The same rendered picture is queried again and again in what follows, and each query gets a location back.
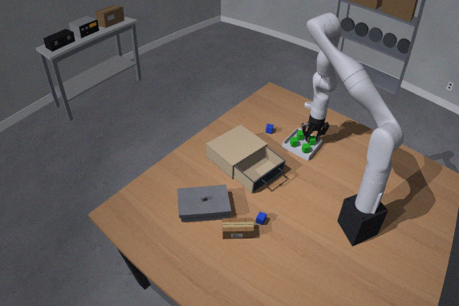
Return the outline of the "brown cardboard box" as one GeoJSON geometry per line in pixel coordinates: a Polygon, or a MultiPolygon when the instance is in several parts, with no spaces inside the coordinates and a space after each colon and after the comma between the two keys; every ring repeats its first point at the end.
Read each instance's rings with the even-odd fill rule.
{"type": "Polygon", "coordinates": [[[252,239],[253,218],[224,218],[222,220],[223,239],[252,239]]]}

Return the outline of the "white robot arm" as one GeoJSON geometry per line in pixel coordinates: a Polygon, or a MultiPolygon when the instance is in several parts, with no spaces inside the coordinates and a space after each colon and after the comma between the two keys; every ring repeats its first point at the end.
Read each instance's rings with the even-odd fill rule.
{"type": "Polygon", "coordinates": [[[321,50],[317,57],[317,72],[312,80],[314,99],[306,102],[305,108],[311,110],[310,114],[315,119],[326,118],[330,97],[325,91],[333,92],[336,89],[335,69],[351,97],[372,115],[378,126],[370,137],[367,164],[355,200],[359,211],[374,214],[392,169],[392,153],[404,141],[402,128],[364,66],[336,48],[342,32],[337,16],[326,13],[312,18],[307,22],[307,30],[321,50]]]}

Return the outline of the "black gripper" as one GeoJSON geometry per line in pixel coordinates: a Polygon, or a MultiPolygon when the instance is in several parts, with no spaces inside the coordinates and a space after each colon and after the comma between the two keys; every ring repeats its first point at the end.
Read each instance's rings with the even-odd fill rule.
{"type": "Polygon", "coordinates": [[[327,130],[329,128],[329,124],[328,124],[328,122],[325,123],[325,119],[318,120],[318,119],[315,119],[314,117],[312,117],[311,114],[310,114],[309,121],[307,122],[307,124],[302,124],[303,135],[306,137],[305,140],[306,140],[307,143],[309,142],[310,135],[313,133],[313,131],[318,131],[317,136],[316,136],[316,141],[317,142],[319,142],[320,137],[322,135],[325,135],[325,133],[327,132],[327,130]],[[323,124],[323,122],[324,122],[324,124],[323,124]],[[322,124],[322,125],[320,125],[320,124],[322,124]],[[307,129],[307,126],[308,126],[308,129],[307,129]],[[321,131],[321,128],[323,128],[322,131],[321,131]],[[307,129],[307,132],[306,132],[306,129],[307,129]]]}

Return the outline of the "blue block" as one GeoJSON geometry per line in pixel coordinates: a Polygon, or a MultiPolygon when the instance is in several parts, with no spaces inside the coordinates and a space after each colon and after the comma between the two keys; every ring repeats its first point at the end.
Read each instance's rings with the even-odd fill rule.
{"type": "Polygon", "coordinates": [[[267,125],[266,125],[266,133],[272,134],[273,128],[274,128],[274,125],[273,125],[273,124],[267,124],[267,125]]]}
{"type": "Polygon", "coordinates": [[[258,213],[258,216],[256,217],[256,223],[263,225],[263,223],[266,221],[266,216],[267,216],[267,214],[262,213],[260,211],[258,213]]]}

